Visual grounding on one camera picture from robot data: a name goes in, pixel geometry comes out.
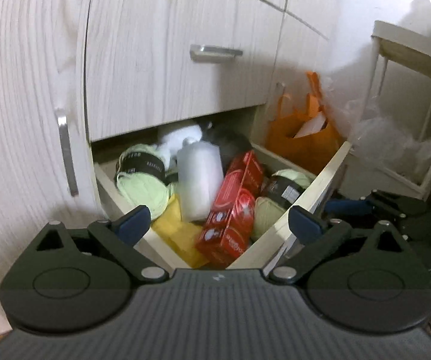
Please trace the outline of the white wooden drawer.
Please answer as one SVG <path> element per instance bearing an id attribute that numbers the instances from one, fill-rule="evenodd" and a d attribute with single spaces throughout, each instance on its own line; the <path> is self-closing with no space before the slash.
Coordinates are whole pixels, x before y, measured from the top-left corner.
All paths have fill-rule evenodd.
<path id="1" fill-rule="evenodd" d="M 318 174 L 266 150 L 255 140 L 266 124 L 253 106 L 208 116 L 213 127 L 243 135 L 250 148 L 230 157 L 225 171 L 221 144 L 205 136 L 185 139 L 177 151 L 176 199 L 139 231 L 135 250 L 168 273 L 193 265 L 178 250 L 188 248 L 218 269 L 274 268 L 296 240 L 290 215 L 323 205 L 351 145 L 344 142 Z"/>

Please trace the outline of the green yarn ball right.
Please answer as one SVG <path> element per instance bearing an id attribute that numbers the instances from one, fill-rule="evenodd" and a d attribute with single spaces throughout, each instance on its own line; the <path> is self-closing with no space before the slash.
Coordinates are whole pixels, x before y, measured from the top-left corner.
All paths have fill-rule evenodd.
<path id="1" fill-rule="evenodd" d="M 259 240 L 291 208 L 311 183 L 304 173 L 293 169 L 273 173 L 255 201 L 251 239 Z"/>

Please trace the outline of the green yarn ball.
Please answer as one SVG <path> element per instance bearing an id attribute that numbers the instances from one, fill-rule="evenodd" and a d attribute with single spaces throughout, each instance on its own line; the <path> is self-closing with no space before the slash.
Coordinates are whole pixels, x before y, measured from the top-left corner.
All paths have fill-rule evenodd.
<path id="1" fill-rule="evenodd" d="M 168 152 L 156 145 L 135 144 L 119 156 L 114 176 L 119 193 L 133 206 L 146 206 L 152 221 L 159 218 L 175 192 L 167 183 Z"/>
<path id="2" fill-rule="evenodd" d="M 273 173 L 255 201 L 251 239 L 259 240 L 291 208 L 311 183 L 304 173 L 293 169 Z"/>

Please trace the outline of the orange fabric bag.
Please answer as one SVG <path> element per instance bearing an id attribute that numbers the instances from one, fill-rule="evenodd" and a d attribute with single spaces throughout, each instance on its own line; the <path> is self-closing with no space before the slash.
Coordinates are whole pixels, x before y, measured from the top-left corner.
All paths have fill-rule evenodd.
<path id="1" fill-rule="evenodd" d="M 282 114 L 289 94 L 279 97 L 276 116 L 269 123 L 265 147 L 313 174 L 320 173 L 342 146 L 344 139 L 333 126 L 322 106 L 319 75 L 307 72 L 310 92 L 306 96 L 306 111 L 293 109 Z"/>

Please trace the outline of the yellow cloth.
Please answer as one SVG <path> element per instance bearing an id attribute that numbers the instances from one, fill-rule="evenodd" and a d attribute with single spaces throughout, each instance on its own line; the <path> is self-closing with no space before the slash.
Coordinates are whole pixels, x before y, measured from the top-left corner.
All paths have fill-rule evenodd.
<path id="1" fill-rule="evenodd" d="M 198 269 L 208 264 L 195 247 L 203 227 L 182 220 L 177 194 L 169 198 L 166 210 L 152 222 L 152 229 L 191 268 Z"/>

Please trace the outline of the green yarn ball left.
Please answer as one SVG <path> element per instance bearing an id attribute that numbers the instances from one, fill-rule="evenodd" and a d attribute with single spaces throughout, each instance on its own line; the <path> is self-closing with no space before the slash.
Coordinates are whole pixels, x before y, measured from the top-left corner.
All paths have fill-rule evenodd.
<path id="1" fill-rule="evenodd" d="M 133 206 L 146 206 L 152 221 L 159 218 L 175 192 L 167 183 L 168 152 L 156 145 L 135 144 L 119 156 L 114 176 L 119 193 Z"/>

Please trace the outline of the white plastic bottle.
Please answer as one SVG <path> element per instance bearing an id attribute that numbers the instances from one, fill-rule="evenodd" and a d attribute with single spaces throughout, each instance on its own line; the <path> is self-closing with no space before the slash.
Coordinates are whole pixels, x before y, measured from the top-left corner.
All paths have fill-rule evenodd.
<path id="1" fill-rule="evenodd" d="M 204 221 L 224 179 L 220 148 L 208 141 L 187 137 L 176 159 L 182 219 Z"/>

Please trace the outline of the dark yarn ball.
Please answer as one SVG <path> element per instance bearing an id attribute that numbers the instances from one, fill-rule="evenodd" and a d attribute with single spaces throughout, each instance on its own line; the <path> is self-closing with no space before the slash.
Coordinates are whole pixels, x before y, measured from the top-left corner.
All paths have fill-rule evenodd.
<path id="1" fill-rule="evenodd" d="M 225 125 L 209 127 L 203 133 L 203 141 L 219 147 L 224 172 L 228 171 L 234 158 L 252 150 L 252 144 L 245 135 Z"/>

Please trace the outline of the white plastic shelf rack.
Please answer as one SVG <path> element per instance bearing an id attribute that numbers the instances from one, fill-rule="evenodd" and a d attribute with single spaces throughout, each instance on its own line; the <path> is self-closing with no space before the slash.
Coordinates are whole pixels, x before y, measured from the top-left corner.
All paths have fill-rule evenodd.
<path id="1" fill-rule="evenodd" d="M 343 187 L 425 199 L 431 190 L 431 37 L 377 20 L 368 87 L 351 131 Z"/>

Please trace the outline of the white cabinet with drawers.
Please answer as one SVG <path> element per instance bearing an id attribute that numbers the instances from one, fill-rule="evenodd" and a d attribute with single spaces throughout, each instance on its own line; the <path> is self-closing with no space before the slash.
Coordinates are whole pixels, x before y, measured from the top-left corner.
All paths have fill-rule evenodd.
<path id="1" fill-rule="evenodd" d="M 264 143 L 278 84 L 304 94 L 337 0 L 0 0 L 0 282 L 50 219 L 126 208 L 101 140 L 241 110 Z M 0 305 L 0 334 L 9 324 Z"/>

